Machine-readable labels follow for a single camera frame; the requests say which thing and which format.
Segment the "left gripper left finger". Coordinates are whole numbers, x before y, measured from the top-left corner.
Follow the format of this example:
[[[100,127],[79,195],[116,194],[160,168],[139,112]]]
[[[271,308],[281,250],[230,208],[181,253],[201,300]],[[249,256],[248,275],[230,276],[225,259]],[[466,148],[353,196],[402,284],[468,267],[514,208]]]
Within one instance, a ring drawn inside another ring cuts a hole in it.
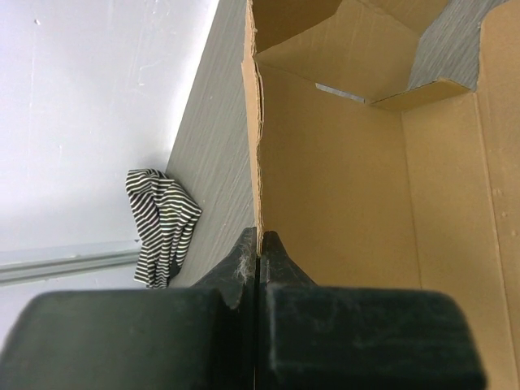
[[[251,389],[256,232],[194,285],[46,292],[1,352],[4,389]]]

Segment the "brown cardboard box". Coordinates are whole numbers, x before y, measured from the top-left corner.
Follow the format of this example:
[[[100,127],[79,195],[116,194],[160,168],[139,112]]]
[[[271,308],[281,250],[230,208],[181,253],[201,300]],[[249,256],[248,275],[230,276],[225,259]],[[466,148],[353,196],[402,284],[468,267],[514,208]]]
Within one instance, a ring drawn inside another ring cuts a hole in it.
[[[519,4],[483,18],[474,89],[408,79],[444,1],[250,1],[255,219],[315,281],[425,288],[519,386]]]

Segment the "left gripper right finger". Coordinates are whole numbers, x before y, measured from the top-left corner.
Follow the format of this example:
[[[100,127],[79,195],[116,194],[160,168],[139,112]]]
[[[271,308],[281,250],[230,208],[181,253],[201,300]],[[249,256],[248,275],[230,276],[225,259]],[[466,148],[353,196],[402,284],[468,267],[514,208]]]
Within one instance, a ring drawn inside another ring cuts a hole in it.
[[[267,232],[258,258],[260,389],[483,389],[466,317],[449,296],[317,285]]]

